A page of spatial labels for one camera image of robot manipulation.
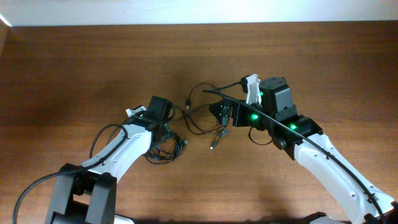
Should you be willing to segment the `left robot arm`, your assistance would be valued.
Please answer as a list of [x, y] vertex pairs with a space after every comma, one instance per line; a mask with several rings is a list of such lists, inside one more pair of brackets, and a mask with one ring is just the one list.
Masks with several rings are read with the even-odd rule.
[[169, 138], [169, 121], [147, 110], [128, 110], [117, 125], [120, 132], [102, 151], [79, 166], [60, 169], [46, 223], [133, 223], [116, 214], [118, 182], [139, 157]]

